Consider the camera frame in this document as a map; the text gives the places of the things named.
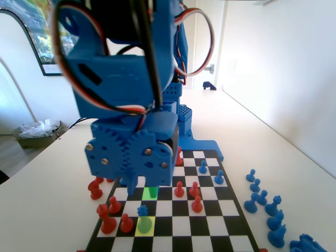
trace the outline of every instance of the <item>red pawn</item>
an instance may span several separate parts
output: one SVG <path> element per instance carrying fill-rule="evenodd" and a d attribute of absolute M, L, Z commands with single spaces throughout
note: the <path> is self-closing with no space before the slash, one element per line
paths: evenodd
<path fill-rule="evenodd" d="M 110 234 L 112 233 L 116 226 L 117 221 L 113 217 L 109 217 L 109 210 L 106 204 L 100 204 L 97 208 L 97 213 L 99 214 L 99 217 L 102 218 L 103 223 L 101 224 L 101 231 L 104 234 Z"/>
<path fill-rule="evenodd" d="M 100 184 L 104 181 L 104 178 L 103 177 L 96 177 L 96 181 L 98 182 L 98 184 Z"/>
<path fill-rule="evenodd" d="M 194 182 L 193 183 L 193 187 L 191 187 L 190 189 L 189 189 L 189 194 L 190 194 L 190 196 L 191 197 L 196 197 L 196 196 L 199 196 L 199 193 L 200 191 L 199 191 L 199 189 L 198 189 L 198 183 L 197 182 Z"/>
<path fill-rule="evenodd" d="M 121 216 L 121 225 L 120 229 L 124 233 L 128 233 L 132 230 L 134 221 L 128 217 L 128 214 L 123 214 Z"/>
<path fill-rule="evenodd" d="M 202 211 L 203 205 L 201 203 L 201 197 L 195 197 L 195 201 L 191 204 L 191 208 L 195 213 L 200 213 Z"/>
<path fill-rule="evenodd" d="M 91 192 L 91 199 L 93 200 L 97 200 L 103 195 L 103 191 L 99 189 L 99 184 L 96 180 L 89 184 L 88 190 Z"/>
<path fill-rule="evenodd" d="M 114 196 L 110 197 L 110 204 L 111 204 L 110 207 L 109 207 L 110 213 L 116 214 L 120 211 L 121 203 L 119 201 L 117 201 Z"/>
<path fill-rule="evenodd" d="M 176 197 L 179 197 L 179 198 L 181 198 L 184 195 L 184 190 L 182 188 L 182 182 L 181 181 L 178 181 L 177 188 L 175 189 L 174 193 L 175 193 Z"/>
<path fill-rule="evenodd" d="M 181 150 L 182 148 L 179 146 L 178 147 L 178 154 L 177 154 L 177 159 L 176 159 L 176 165 L 181 165 L 183 163 L 183 160 L 182 158 L 180 157 L 180 154 L 181 154 Z"/>

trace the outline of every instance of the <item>yellow square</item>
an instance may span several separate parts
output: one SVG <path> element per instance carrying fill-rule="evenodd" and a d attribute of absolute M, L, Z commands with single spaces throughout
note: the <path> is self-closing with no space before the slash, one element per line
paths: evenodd
<path fill-rule="evenodd" d="M 139 221 L 140 221 L 140 218 L 138 218 L 138 222 L 136 224 L 136 230 L 135 230 L 135 237 L 137 236 L 154 236 L 154 226 L 155 226 L 155 216 L 146 216 L 148 217 L 151 221 L 152 221 L 152 227 L 151 229 L 148 231 L 148 233 L 141 233 L 139 230 L 138 230 L 138 224 L 139 224 Z"/>

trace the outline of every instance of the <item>white table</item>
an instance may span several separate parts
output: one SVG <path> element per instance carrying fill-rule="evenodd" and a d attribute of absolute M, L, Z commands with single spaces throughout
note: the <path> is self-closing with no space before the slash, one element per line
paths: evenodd
<path fill-rule="evenodd" d="M 267 199 L 281 195 L 287 226 L 286 245 L 268 239 L 269 217 L 258 205 L 245 216 L 260 248 L 289 251 L 289 242 L 310 234 L 326 250 L 336 251 L 336 180 L 236 101 L 220 91 L 184 91 L 182 104 L 193 109 L 196 139 L 216 140 L 224 168 L 241 205 L 250 199 L 245 176 L 256 170 Z M 18 174 L 0 186 L 0 250 L 74 252 L 85 249 L 112 184 L 92 201 L 93 180 L 84 147 L 92 138 L 83 122 L 64 134 Z"/>

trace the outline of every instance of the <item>framed picture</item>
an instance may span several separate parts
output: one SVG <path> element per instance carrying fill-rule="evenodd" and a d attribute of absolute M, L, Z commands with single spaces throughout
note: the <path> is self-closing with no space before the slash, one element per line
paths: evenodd
<path fill-rule="evenodd" d="M 0 13 L 11 15 L 22 26 L 44 76 L 58 76 L 61 71 L 55 63 L 50 36 L 52 0 L 0 0 Z M 64 52 L 68 53 L 78 38 L 60 24 Z"/>

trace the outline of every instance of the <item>plastic bag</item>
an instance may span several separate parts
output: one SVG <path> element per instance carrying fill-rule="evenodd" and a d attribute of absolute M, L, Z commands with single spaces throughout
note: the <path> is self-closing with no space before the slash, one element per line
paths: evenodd
<path fill-rule="evenodd" d="M 41 137 L 48 137 L 52 135 L 53 130 L 59 127 L 59 120 L 47 119 L 45 122 L 39 121 L 40 126 L 32 127 L 22 125 L 20 129 L 22 131 L 19 134 L 21 138 L 41 138 Z"/>

